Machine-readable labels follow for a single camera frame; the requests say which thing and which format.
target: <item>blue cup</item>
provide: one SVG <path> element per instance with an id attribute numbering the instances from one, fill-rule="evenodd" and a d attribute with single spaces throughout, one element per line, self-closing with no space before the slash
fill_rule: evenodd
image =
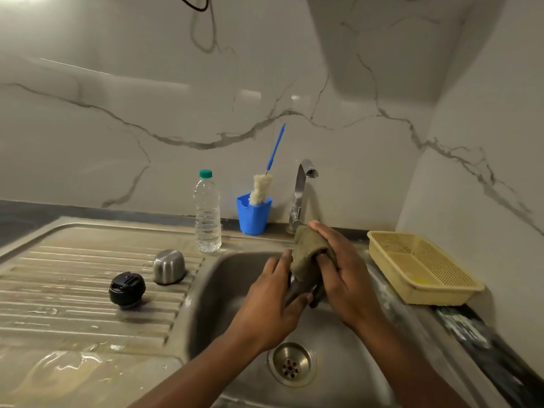
<path id="1" fill-rule="evenodd" d="M 236 198 L 238 206 L 238 219 L 240 220 L 240 230 L 247 235 L 259 235 L 264 232 L 267 226 L 268 214 L 272 206 L 272 199 L 258 206 L 249 204 L 249 193 Z"/>

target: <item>forearm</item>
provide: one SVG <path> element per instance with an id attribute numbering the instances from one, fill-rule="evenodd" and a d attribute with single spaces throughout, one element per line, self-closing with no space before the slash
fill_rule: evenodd
<path id="1" fill-rule="evenodd" d="M 465 401 L 385 317 L 361 323 L 355 332 L 405 408 L 468 408 Z"/>
<path id="2" fill-rule="evenodd" d="M 208 408 L 257 355 L 251 343 L 226 333 L 129 408 Z"/>

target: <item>sink drain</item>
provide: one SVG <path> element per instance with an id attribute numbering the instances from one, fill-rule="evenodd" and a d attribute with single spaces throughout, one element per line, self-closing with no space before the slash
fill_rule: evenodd
<path id="1" fill-rule="evenodd" d="M 268 352 L 268 367 L 282 384 L 301 387 L 316 375 L 316 356 L 297 343 L 286 342 Z"/>

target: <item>black lid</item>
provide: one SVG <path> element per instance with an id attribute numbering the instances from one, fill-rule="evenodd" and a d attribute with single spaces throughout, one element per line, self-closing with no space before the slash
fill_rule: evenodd
<path id="1" fill-rule="evenodd" d="M 123 309 L 138 305 L 144 292 L 144 278 L 132 272 L 123 272 L 115 276 L 109 286 L 110 300 Z"/>

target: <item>faucet spout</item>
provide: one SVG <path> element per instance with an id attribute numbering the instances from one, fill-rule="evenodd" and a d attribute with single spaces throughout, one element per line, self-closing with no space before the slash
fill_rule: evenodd
<path id="1" fill-rule="evenodd" d="M 303 204 L 306 178 L 316 178 L 318 176 L 317 170 L 315 167 L 313 167 L 311 160 L 304 159 L 300 162 L 298 171 L 296 173 L 295 196 L 289 211 L 289 226 L 287 226 L 287 232 L 294 233 L 297 226 L 302 224 L 302 221 L 300 220 L 300 211 Z"/>

